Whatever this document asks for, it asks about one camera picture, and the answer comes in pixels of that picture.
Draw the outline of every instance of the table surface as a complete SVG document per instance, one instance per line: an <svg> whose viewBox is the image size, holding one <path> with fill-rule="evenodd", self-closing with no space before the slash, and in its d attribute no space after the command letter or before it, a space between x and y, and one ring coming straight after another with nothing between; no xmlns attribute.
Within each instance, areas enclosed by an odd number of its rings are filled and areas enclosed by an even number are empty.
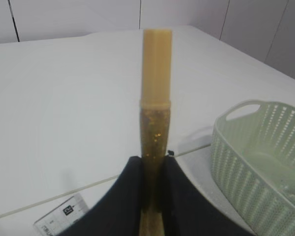
<svg viewBox="0 0 295 236"><path fill-rule="evenodd" d="M142 39L0 44L0 215L117 175L140 155ZM176 153L209 143L216 118L243 100L295 106L294 79L194 27L173 28L172 54Z"/></svg>

